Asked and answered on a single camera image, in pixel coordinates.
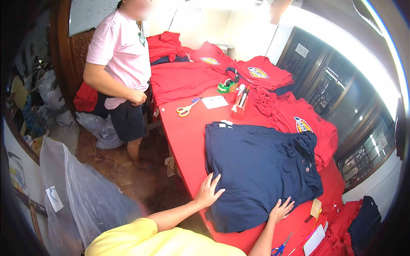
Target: navy t-shirt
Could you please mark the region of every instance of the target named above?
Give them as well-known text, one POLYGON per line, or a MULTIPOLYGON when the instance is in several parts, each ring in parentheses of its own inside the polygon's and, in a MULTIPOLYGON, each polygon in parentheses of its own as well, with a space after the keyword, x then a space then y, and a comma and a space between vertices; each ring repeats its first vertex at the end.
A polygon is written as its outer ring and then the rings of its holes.
POLYGON ((314 161, 316 135, 282 133, 256 125, 220 122, 205 128, 206 168, 222 174, 226 191, 207 213, 217 232, 238 232, 267 221, 289 196, 295 207, 323 193, 314 161))

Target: shirt logo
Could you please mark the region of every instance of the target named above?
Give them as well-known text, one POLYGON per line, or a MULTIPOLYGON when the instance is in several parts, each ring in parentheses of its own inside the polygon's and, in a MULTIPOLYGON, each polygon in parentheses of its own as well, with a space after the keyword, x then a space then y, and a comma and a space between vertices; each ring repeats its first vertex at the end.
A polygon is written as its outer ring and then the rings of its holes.
POLYGON ((308 125, 308 123, 303 120, 302 118, 299 117, 294 117, 294 119, 296 120, 296 130, 297 132, 303 132, 303 131, 312 131, 312 129, 310 128, 310 126, 308 125))
POLYGON ((220 63, 218 63, 217 60, 213 59, 213 58, 209 58, 209 57, 203 57, 200 58, 203 62, 206 62, 208 64, 212 64, 212 65, 220 65, 220 63))
POLYGON ((251 76, 253 77, 258 77, 258 78, 269 78, 268 74, 265 73, 262 69, 260 68, 248 68, 249 69, 249 73, 251 74, 251 76))
POLYGON ((145 47, 145 42, 146 42, 146 37, 141 34, 141 32, 138 33, 139 36, 139 42, 142 44, 143 47, 145 47))

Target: woman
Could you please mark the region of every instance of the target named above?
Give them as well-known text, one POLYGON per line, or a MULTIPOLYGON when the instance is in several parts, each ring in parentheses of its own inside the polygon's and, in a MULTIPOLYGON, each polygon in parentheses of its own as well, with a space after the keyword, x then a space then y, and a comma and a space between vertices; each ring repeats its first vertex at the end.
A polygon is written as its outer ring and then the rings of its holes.
MULTIPOLYGON (((140 218, 124 226, 111 229, 99 235, 86 249, 85 256, 156 256, 156 255, 235 255, 245 256, 238 248, 224 245, 212 239, 181 228, 174 228, 178 223, 195 212, 211 206, 225 191, 215 193, 221 178, 218 175, 213 182, 211 173, 202 182, 195 199, 186 205, 154 213, 147 218, 140 218)), ((281 206, 280 200, 269 214, 268 222, 253 246, 249 256, 271 255, 273 231, 275 225, 287 217, 294 202, 290 197, 281 206)))
POLYGON ((148 43, 138 28, 152 3, 149 0, 122 0, 117 11, 97 27, 88 47, 84 82, 106 98, 104 106, 134 164, 147 169, 139 159, 139 146, 146 133, 141 105, 151 77, 148 43))

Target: yellow shirt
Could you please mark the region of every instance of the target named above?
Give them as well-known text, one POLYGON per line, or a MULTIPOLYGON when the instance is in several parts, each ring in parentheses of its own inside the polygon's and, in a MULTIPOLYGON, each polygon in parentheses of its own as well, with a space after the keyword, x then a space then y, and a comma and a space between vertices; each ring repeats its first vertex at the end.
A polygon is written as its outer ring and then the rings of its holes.
POLYGON ((157 232, 155 221, 140 218, 99 235, 85 256, 246 256, 235 247, 182 228, 157 232))
POLYGON ((11 85, 11 93, 15 93, 14 102, 16 103, 17 107, 23 110, 28 91, 24 88, 23 81, 16 76, 13 80, 13 84, 11 85))

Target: red table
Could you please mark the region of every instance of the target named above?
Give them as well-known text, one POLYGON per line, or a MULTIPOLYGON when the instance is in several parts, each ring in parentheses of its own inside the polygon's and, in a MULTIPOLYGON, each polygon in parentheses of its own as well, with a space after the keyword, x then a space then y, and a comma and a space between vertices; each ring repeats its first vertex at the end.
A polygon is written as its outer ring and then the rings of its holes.
MULTIPOLYGON (((220 95, 215 88, 208 89, 200 94, 200 97, 210 97, 220 95)), ((231 94, 226 94, 229 102, 231 94)), ((197 194, 201 182, 207 176, 205 169, 205 125, 212 121, 228 120, 239 125, 262 125, 272 127, 267 118, 262 115, 256 107, 248 102, 243 116, 232 117, 231 108, 224 106, 216 109, 207 109, 202 102, 197 103, 189 115, 179 117, 176 109, 191 104, 191 100, 196 96, 168 102, 159 106, 165 134, 171 147, 175 162, 180 170, 184 184, 192 198, 197 194)), ((331 206, 327 214, 319 217, 317 225, 325 224, 326 220, 333 220, 337 211, 337 206, 341 205, 341 197, 344 189, 344 182, 333 161, 328 167, 320 171, 324 194, 319 197, 323 205, 331 206)), ((309 216, 312 202, 306 202, 296 207, 288 218, 278 223, 275 227, 272 247, 279 247, 288 237, 291 231, 293 235, 284 249, 284 256, 287 256, 294 248, 298 248, 292 256, 304 255, 302 245, 305 237, 310 234, 314 225, 314 219, 305 223, 309 216)), ((216 242, 232 245, 249 253, 252 246, 262 232, 265 223, 246 230, 241 233, 218 233, 214 230, 212 222, 206 220, 205 209, 200 211, 200 215, 216 242)))

